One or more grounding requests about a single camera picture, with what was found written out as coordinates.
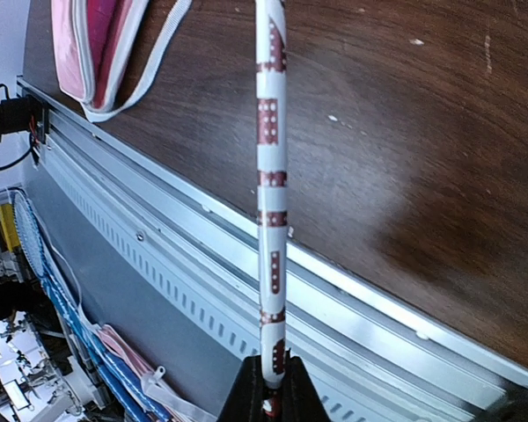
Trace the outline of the pink racket bag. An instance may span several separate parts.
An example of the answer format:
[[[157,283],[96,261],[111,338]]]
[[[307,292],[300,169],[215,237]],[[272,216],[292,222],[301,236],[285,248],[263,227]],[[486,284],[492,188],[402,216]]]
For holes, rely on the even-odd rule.
[[[50,4],[59,88],[81,105],[91,123],[112,119],[146,94],[173,35],[191,6],[189,1],[174,3],[135,89],[122,105],[116,105],[116,96],[149,3],[52,1]]]

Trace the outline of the pink-handled badminton racket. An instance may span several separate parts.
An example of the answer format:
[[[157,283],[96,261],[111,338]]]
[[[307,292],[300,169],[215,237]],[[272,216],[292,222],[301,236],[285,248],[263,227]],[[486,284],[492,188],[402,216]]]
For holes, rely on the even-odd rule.
[[[279,421],[285,375],[288,232],[284,1],[255,3],[260,358],[265,419]]]

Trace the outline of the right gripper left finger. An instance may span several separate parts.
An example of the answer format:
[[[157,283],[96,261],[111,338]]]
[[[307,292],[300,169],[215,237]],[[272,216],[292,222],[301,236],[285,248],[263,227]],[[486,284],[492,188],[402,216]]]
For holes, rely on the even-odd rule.
[[[231,391],[217,417],[217,422],[261,422],[265,384],[259,355],[246,357],[240,366]]]

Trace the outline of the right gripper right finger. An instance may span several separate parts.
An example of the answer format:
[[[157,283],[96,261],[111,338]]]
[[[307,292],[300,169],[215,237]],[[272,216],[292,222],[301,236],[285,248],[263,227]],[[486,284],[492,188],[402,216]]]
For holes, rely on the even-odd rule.
[[[281,398],[281,421],[330,422],[304,362],[290,353],[286,354]]]

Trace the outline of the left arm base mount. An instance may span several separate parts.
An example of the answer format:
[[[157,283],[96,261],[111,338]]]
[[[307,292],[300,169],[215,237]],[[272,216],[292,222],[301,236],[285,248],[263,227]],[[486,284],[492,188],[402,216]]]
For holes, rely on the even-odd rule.
[[[31,157],[33,164],[40,162],[40,147],[46,144],[49,130],[48,105],[30,93],[12,98],[8,87],[0,84],[0,142],[5,135],[27,132],[28,147],[26,152],[14,161],[0,166],[7,171]]]

